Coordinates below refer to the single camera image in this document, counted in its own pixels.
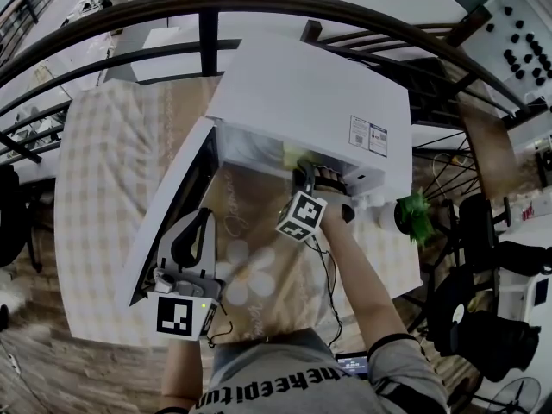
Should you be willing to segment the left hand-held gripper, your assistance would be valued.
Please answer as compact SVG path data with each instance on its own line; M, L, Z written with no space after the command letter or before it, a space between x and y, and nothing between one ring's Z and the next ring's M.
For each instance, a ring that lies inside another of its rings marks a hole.
M224 287L215 264L216 219L210 209L181 217L161 237L157 266L165 269L154 270L154 288L147 294L155 333L184 341L208 335Z

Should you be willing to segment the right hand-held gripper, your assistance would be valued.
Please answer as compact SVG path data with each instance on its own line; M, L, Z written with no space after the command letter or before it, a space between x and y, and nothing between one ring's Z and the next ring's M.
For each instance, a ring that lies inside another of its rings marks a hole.
M297 167L292 170L292 183L300 188L279 213L275 227L277 232L294 241L305 241L319 230L327 205L323 198L314 196L314 169L309 160L298 160Z

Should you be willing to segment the yellow food slice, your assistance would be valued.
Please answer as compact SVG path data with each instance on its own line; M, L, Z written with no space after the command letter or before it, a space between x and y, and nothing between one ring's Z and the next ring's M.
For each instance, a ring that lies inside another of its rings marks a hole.
M292 170L298 166L302 158L310 158L311 152L308 149L298 147L289 143L283 144L282 165L286 170Z

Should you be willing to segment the white microwave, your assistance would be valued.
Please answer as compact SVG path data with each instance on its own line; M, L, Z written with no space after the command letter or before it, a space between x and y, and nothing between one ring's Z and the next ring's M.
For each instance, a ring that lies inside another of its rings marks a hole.
M218 164L289 179L282 165L289 143L308 149L313 166L337 170L353 199L384 204L411 191L411 142L404 87L302 41L243 39L154 195L116 286L117 305L139 301L148 262L202 151L212 150Z

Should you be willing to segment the person's right forearm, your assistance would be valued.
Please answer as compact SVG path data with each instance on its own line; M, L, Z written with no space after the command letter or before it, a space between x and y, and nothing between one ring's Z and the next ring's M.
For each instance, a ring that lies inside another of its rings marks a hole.
M326 206L321 230L338 267L366 349L370 350L387 337L410 340L385 286L342 219L340 205Z

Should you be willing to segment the person's left forearm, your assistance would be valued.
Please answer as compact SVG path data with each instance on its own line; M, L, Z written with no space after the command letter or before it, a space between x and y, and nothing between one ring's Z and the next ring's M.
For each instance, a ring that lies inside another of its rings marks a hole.
M203 395L203 364L199 342L169 342L160 389L160 408L190 410Z

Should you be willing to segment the person's right hand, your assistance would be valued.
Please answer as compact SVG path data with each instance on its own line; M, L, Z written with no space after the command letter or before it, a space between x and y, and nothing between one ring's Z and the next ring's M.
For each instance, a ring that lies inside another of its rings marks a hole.
M314 192L316 194L335 193L344 196L348 195L347 187L340 173L326 166L315 166L314 175Z

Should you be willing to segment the beige checkered tablecloth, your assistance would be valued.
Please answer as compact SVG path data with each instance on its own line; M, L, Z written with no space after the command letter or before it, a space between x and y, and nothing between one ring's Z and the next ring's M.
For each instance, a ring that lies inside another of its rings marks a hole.
M70 106L56 177L55 254L73 336L133 347L162 346L145 299L116 303L129 250L167 168L211 100L218 78L153 85L111 80ZM217 274L227 283L210 333L239 342L317 328L333 337L352 311L328 293L327 257L274 229L287 180L221 166L203 204L216 217Z

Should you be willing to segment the green potted plant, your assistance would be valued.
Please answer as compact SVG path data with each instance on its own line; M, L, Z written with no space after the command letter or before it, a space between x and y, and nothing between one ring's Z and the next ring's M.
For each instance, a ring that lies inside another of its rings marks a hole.
M411 243L423 247L433 236L430 221L430 204L422 192L386 203L379 213L379 226L389 232L407 235Z

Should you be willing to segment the black power adapter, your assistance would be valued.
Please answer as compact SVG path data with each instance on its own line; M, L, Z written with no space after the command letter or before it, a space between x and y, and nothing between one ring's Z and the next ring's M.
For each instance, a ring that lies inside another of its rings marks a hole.
M316 43L322 33L323 27L319 21L309 19L300 36L300 40L305 43Z

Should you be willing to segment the person's grey printed shirt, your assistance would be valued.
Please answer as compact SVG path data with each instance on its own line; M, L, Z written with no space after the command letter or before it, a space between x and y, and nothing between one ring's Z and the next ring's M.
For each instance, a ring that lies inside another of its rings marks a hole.
M190 408L156 414L449 414L448 394L417 340L399 333L367 352L367 379L341 368L324 347L261 342L213 375Z

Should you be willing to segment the curved black metal railing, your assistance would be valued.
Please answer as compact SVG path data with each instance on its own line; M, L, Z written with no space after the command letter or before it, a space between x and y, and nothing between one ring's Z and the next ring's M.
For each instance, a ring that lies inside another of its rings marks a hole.
M240 39L222 39L219 36L219 16L222 13L262 13L282 16L303 16L319 21L323 30L315 47L343 58L374 63L383 68L397 67L415 72L414 66L380 56L380 52L401 47L416 47L465 71L457 82L448 82L447 90L436 96L442 104L458 93L469 94L469 86L480 80L513 102L519 113L509 115L508 127L529 121L542 113L535 104L524 103L489 71L468 58L452 44L430 34L432 24L411 25L379 11L341 0L136 0L99 11L82 20L69 23L37 41L0 68L0 89L31 67L82 41L120 28L151 22L170 16L198 15L198 41L150 47L99 60L66 72L0 108L0 117L56 86L72 82L94 72L185 53L199 53L201 76L212 77L220 71L217 55L224 50L238 48Z

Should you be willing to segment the black office chair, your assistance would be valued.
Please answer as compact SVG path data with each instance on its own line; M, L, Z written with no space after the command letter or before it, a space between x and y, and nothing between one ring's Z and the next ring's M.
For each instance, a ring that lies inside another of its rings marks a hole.
M458 206L457 213L450 199L444 200L442 207L448 212L450 222L448 228L442 228L447 237L443 252L452 254L455 265L459 267L462 249L464 265L473 273L494 269L492 251L499 241L495 226L505 223L509 228L512 224L508 198L504 197L505 210L496 216L492 214L491 202L481 193L464 199Z
M42 271L35 258L32 228L18 174L13 166L0 166L0 267L11 264L27 246L32 268Z

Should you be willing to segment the wooden side table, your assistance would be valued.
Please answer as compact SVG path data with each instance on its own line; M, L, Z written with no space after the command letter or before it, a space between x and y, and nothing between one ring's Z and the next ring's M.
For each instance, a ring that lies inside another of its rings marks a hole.
M460 202L475 193L501 202L520 182L520 171L499 110L460 96L447 119L456 125L412 126L412 188L432 204Z

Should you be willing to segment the black stool seat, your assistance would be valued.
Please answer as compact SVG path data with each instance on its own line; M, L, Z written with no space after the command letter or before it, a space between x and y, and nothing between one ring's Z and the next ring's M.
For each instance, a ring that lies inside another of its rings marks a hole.
M458 350L461 323L453 324L452 315L459 304L464 304L466 316L474 295L474 276L464 268L453 269L437 287L430 304L428 325L430 337L439 353L453 355Z

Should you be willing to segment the group of small black items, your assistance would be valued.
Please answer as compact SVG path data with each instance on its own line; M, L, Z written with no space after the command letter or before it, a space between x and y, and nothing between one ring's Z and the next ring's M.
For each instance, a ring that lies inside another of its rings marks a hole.
M531 9L499 6L484 34L491 69L503 82L522 92L552 82L552 31Z

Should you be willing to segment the black bag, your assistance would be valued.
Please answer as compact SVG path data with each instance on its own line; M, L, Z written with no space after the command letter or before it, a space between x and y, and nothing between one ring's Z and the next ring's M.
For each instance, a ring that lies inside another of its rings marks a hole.
M512 369L527 369L536 354L540 333L539 326L480 310L460 322L455 354L470 362L487 380L499 382Z

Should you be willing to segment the straight black railing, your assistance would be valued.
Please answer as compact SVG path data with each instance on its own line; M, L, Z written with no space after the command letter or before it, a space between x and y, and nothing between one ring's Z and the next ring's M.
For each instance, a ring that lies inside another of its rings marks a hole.
M0 11L0 67L15 55L22 41L53 0L9 0Z

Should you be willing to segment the black floor fan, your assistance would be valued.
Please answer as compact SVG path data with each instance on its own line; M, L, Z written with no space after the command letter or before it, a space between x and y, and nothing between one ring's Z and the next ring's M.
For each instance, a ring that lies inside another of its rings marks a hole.
M496 394L486 414L531 414L540 395L541 385L536 379L515 379Z

